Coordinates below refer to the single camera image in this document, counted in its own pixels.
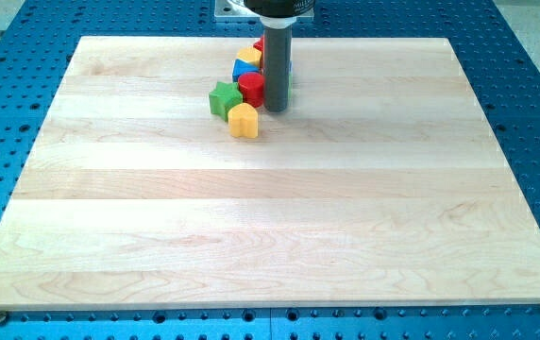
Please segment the black robot arm end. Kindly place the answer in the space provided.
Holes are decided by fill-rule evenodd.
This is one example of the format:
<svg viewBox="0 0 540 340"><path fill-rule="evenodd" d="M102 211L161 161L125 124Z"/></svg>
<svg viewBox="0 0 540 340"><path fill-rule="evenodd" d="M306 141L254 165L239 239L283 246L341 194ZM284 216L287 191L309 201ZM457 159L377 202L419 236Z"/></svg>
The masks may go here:
<svg viewBox="0 0 540 340"><path fill-rule="evenodd" d="M264 26L283 29L312 10L315 0L244 0L244 4L260 17Z"/></svg>

